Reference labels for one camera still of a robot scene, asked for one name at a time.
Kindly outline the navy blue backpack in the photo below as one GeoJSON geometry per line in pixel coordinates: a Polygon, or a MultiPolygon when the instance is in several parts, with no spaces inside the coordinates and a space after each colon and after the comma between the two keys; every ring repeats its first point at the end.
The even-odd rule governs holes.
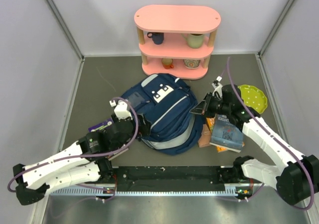
{"type": "Polygon", "coordinates": [[[197,145],[204,118],[189,111],[198,102],[190,86],[171,74],[152,74],[122,96],[135,112],[151,123],[149,137],[139,141],[167,155],[184,153],[197,145]]]}

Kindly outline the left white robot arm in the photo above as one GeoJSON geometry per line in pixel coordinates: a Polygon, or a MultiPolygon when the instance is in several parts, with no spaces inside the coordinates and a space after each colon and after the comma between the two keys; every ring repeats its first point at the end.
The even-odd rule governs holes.
{"type": "Polygon", "coordinates": [[[109,157],[119,154],[135,138],[149,135],[151,123],[112,116],[108,126],[93,129],[61,152],[32,165],[17,164],[13,175],[21,205],[31,205],[49,194],[82,183],[106,183],[114,178],[109,157]]]}

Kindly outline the dark blue 1984 book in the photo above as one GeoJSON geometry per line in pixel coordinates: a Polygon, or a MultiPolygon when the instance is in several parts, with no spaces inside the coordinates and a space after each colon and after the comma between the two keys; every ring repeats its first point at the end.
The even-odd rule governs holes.
{"type": "Polygon", "coordinates": [[[244,135],[235,125],[231,124],[226,115],[217,114],[214,118],[210,144],[241,152],[244,146],[244,135]]]}

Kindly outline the orange treehouse book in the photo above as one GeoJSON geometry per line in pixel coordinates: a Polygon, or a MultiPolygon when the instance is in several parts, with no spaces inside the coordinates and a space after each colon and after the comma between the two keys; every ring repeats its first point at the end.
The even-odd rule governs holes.
{"type": "MultiPolygon", "coordinates": [[[[214,128],[214,124],[215,124],[215,118],[206,118],[206,125],[209,129],[209,132],[210,134],[212,135],[212,131],[213,131],[213,128],[214,128]]],[[[230,149],[226,148],[226,147],[222,147],[222,146],[219,146],[217,144],[214,144],[212,141],[211,141],[211,138],[209,139],[209,144],[215,146],[216,150],[218,153],[221,153],[221,152],[226,152],[226,151],[230,151],[230,149]]]]}

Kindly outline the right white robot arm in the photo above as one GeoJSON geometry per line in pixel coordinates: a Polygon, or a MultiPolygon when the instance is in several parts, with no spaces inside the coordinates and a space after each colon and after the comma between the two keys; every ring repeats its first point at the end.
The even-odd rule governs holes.
{"type": "Polygon", "coordinates": [[[319,191],[319,160],[314,155],[306,156],[286,143],[275,133],[252,107],[241,99],[236,85],[221,85],[213,81],[213,92],[206,94],[203,101],[191,113],[203,117],[225,115],[245,136],[253,140],[273,161],[267,165],[251,156],[239,157],[234,161],[233,177],[238,182],[252,178],[272,187],[289,205],[306,198],[313,205],[319,191]]]}

